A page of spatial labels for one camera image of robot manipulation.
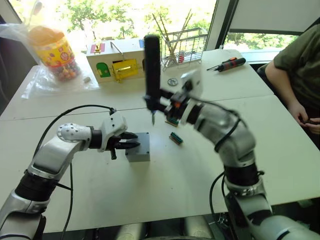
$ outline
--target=orange lid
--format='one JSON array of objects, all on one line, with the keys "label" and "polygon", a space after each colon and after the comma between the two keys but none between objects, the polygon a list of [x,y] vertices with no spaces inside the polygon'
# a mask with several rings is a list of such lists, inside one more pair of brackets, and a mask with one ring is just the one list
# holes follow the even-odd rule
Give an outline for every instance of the orange lid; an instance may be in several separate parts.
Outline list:
[{"label": "orange lid", "polygon": [[36,26],[28,32],[29,42],[33,46],[53,44],[64,37],[62,31],[45,26]]}]

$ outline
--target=small electronic component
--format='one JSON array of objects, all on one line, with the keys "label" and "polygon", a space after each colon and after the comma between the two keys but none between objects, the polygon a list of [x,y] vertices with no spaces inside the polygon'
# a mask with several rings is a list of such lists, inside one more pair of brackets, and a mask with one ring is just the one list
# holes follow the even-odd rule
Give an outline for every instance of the small electronic component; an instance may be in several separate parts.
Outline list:
[{"label": "small electronic component", "polygon": [[176,133],[172,132],[169,136],[169,138],[175,142],[177,145],[182,144],[184,141],[179,137]]},{"label": "small electronic component", "polygon": [[174,127],[178,127],[179,121],[173,118],[169,118],[165,121],[167,124],[170,124]]}]

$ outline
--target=person's hand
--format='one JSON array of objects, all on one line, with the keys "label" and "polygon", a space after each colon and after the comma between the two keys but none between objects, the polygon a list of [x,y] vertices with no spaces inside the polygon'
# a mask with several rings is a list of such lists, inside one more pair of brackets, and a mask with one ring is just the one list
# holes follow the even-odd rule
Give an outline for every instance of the person's hand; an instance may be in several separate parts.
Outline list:
[{"label": "person's hand", "polygon": [[[315,122],[315,123],[320,123],[320,117],[310,118],[310,121]],[[306,123],[305,125],[309,128],[310,132],[312,132],[313,134],[320,135],[320,124],[315,125],[315,124],[311,124],[311,123]]]},{"label": "person's hand", "polygon": [[307,121],[309,117],[304,106],[302,106],[300,102],[294,101],[288,104],[288,111],[301,126],[306,127],[303,121]]}]

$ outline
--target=green shirt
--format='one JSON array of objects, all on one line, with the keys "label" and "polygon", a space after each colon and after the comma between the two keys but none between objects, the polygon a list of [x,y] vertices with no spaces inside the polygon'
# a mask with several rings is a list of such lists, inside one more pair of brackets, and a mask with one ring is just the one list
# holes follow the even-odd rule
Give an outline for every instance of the green shirt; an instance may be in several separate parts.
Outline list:
[{"label": "green shirt", "polygon": [[320,109],[320,24],[299,36],[273,62],[276,68],[288,73],[298,101]]}]

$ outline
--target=white table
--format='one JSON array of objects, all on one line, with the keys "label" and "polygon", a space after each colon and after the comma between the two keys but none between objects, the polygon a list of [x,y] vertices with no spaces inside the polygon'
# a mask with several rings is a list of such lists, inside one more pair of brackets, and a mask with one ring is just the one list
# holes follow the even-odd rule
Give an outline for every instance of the white table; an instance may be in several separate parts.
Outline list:
[{"label": "white table", "polygon": [[[206,100],[217,101],[273,95],[273,92],[247,63],[225,72],[206,71],[207,68],[218,65],[231,57],[241,58],[242,56],[236,50],[216,49],[206,51],[203,53],[202,64],[192,63],[189,67],[186,65],[187,68],[173,67],[168,68],[165,72],[162,71],[161,87],[176,92],[181,89],[181,82],[177,86],[171,87],[167,83],[168,79],[180,79],[182,73],[189,71],[189,69],[200,68],[203,82],[202,97]],[[25,78],[1,115],[0,121],[58,116],[66,109],[85,104],[107,105],[118,110],[146,107],[143,100],[145,95],[144,79],[124,80],[122,84],[116,82],[101,83],[100,89],[70,95],[22,99],[21,95],[35,70],[33,68]],[[77,113],[102,111],[99,108],[84,108],[78,110]]]},{"label": "white table", "polygon": [[[266,173],[264,185],[272,205],[320,196],[320,152],[275,96],[219,103],[237,109],[254,133],[256,162]],[[150,133],[151,161],[129,163],[123,150],[117,150],[116,160],[111,160],[109,152],[77,153],[73,159],[74,203],[68,230],[208,214],[210,185],[223,171],[213,145],[190,125],[175,128],[165,123],[160,113],[156,114],[154,127],[146,109],[121,113],[128,131]],[[48,136],[67,122],[98,128],[106,115],[99,112],[65,116]],[[17,186],[52,119],[0,122],[0,205]],[[168,138],[170,132],[182,137],[182,146]],[[67,170],[61,183],[69,185],[69,178]],[[227,210],[219,186],[213,192],[216,212]],[[58,187],[52,194],[45,212],[46,232],[63,229],[69,197],[69,191]]]}]

